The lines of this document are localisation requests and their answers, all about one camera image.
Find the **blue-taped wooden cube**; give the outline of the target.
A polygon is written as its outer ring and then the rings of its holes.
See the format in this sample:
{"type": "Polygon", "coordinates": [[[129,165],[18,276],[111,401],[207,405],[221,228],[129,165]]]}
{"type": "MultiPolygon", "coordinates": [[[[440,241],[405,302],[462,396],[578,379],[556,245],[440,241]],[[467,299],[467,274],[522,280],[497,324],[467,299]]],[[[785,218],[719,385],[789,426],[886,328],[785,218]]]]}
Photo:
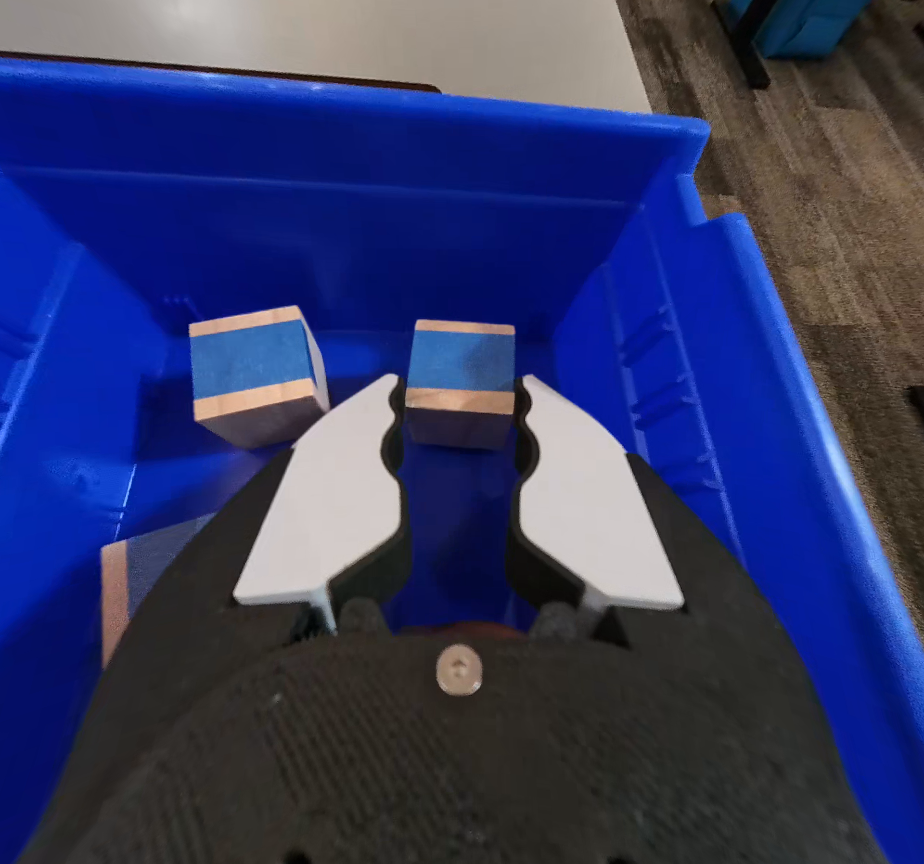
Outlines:
{"type": "Polygon", "coordinates": [[[214,516],[200,516],[100,549],[102,669],[156,581],[214,516]]]}
{"type": "Polygon", "coordinates": [[[405,395],[417,444],[499,451],[515,405],[512,324],[419,319],[405,395]]]}
{"type": "Polygon", "coordinates": [[[331,409],[320,347],[296,305],[189,325],[196,423],[239,449],[300,438],[331,409]]]}

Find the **blue plastic bin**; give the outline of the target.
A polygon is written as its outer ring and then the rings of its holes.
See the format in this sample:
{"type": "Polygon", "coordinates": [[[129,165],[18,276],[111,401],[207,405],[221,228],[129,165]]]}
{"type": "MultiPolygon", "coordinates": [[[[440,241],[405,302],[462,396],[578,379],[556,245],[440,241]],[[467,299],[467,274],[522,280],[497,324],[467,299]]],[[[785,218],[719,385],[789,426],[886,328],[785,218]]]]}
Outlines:
{"type": "Polygon", "coordinates": [[[706,123],[12,58],[1,113],[2,862],[922,862],[922,647],[706,123]],[[196,423],[189,325],[290,305],[329,412],[514,325],[685,607],[522,601],[514,419],[405,410],[384,623],[236,604],[306,432],[196,423]],[[211,513],[102,669],[100,549],[211,513]]]}

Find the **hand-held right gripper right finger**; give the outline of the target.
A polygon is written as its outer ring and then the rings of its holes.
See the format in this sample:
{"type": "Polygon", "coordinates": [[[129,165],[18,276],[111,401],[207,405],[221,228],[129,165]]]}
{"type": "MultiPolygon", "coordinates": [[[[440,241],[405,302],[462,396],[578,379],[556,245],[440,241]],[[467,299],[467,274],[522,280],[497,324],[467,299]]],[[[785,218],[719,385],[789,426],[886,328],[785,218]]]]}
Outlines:
{"type": "Polygon", "coordinates": [[[624,445],[533,374],[516,384],[514,424],[505,547],[514,594],[537,611],[568,605],[590,627],[612,608],[684,608],[624,445]]]}

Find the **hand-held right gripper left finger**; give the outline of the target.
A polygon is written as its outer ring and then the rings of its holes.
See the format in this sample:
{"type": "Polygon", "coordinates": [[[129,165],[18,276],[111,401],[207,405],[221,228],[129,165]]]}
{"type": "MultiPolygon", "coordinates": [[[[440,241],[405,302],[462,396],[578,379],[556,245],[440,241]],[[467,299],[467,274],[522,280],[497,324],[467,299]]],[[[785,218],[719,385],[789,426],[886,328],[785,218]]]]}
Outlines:
{"type": "Polygon", "coordinates": [[[371,630],[410,579],[405,382],[387,373],[292,447],[233,590],[241,606],[300,604],[324,632],[371,630]]]}

